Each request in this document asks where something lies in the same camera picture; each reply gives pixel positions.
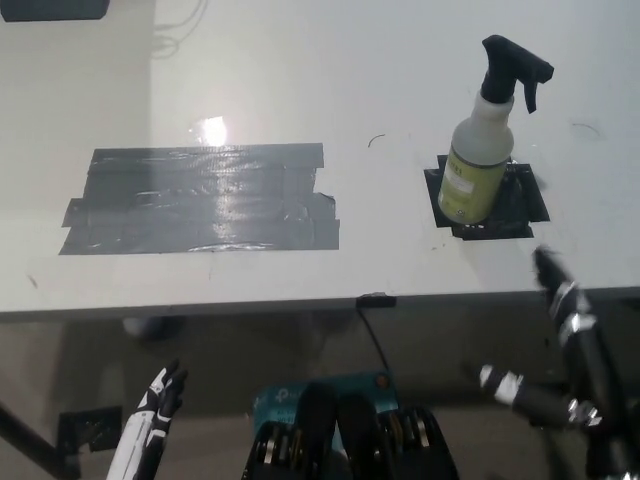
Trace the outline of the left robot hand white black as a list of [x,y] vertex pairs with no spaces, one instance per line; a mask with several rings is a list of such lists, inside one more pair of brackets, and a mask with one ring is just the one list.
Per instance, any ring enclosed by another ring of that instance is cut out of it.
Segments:
[[175,359],[155,376],[122,430],[107,480],[156,477],[188,376]]

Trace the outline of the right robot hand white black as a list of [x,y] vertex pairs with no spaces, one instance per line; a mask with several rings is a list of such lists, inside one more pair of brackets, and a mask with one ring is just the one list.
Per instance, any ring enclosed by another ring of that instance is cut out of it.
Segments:
[[585,290],[548,248],[533,253],[536,277],[567,372],[570,394],[536,386],[491,364],[470,369],[483,393],[534,423],[574,428],[592,436],[639,446],[619,373]]

